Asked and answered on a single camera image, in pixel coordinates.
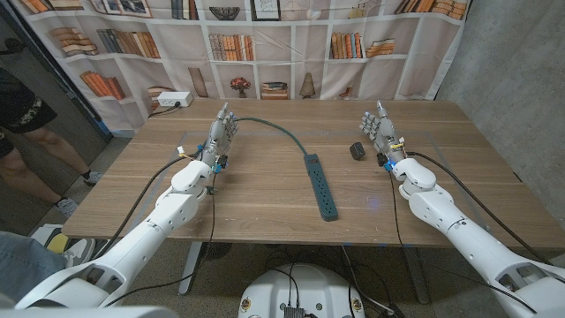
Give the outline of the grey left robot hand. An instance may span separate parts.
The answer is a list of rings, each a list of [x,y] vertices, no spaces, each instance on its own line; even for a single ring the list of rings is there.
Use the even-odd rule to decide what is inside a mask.
[[[200,160],[213,167],[220,156],[229,152],[230,144],[236,132],[235,116],[229,111],[229,104],[226,102],[220,108],[216,120],[210,126]]]

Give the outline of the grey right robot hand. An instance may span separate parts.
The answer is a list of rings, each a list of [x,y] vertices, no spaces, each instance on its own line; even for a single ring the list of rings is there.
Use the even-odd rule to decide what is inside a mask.
[[[397,136],[381,100],[376,102],[376,108],[376,114],[368,111],[364,114],[359,128],[368,136],[377,152],[386,157],[387,163],[394,166],[407,156],[403,150],[403,138]]]

